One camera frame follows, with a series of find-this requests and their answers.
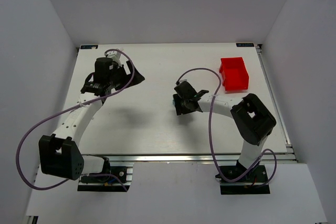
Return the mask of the red plastic bin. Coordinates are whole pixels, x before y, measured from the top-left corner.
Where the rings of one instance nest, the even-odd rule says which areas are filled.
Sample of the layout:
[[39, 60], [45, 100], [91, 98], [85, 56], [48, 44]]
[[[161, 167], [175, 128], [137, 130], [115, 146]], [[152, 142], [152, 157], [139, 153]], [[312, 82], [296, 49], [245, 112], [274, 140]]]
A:
[[219, 73], [226, 92], [248, 90], [249, 74], [242, 57], [221, 58]]

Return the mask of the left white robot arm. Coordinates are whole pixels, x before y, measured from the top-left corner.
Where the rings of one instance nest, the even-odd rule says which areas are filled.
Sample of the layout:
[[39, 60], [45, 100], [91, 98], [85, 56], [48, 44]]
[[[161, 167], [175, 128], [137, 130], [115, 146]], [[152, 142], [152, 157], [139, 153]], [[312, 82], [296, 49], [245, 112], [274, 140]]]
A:
[[79, 142], [94, 115], [102, 108], [112, 90], [120, 91], [145, 80], [130, 61], [123, 65], [116, 56], [97, 58], [80, 90], [77, 107], [51, 135], [38, 142], [41, 171], [60, 178], [77, 180], [85, 174], [108, 173], [108, 159], [82, 155]]

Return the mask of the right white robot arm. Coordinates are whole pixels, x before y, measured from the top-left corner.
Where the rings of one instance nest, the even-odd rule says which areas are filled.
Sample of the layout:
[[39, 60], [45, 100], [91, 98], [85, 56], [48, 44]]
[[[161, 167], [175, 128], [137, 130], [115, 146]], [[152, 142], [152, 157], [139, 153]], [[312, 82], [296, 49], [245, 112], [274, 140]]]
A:
[[174, 90], [173, 104], [178, 116], [212, 112], [233, 119], [244, 140], [236, 165], [244, 170], [255, 166], [254, 161], [262, 153], [266, 139], [276, 126], [275, 117], [259, 97], [249, 93], [235, 100], [210, 94], [207, 90], [197, 92], [187, 81], [178, 82]]

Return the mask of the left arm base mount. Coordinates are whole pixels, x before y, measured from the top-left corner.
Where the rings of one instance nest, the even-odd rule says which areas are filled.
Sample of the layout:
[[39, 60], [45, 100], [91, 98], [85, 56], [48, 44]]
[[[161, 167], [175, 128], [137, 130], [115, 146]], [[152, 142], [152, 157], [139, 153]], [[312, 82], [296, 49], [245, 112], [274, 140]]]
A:
[[111, 165], [105, 176], [83, 175], [77, 191], [93, 193], [126, 193], [130, 188], [133, 175], [132, 165]]

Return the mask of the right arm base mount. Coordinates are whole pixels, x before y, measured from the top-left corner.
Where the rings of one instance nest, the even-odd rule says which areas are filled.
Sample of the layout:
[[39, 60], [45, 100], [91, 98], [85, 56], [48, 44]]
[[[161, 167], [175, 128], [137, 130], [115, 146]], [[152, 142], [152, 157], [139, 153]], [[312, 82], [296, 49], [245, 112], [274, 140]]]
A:
[[269, 195], [270, 188], [266, 184], [268, 181], [267, 171], [264, 165], [258, 165], [245, 177], [229, 183], [222, 179], [220, 174], [215, 175], [220, 184], [221, 195]]

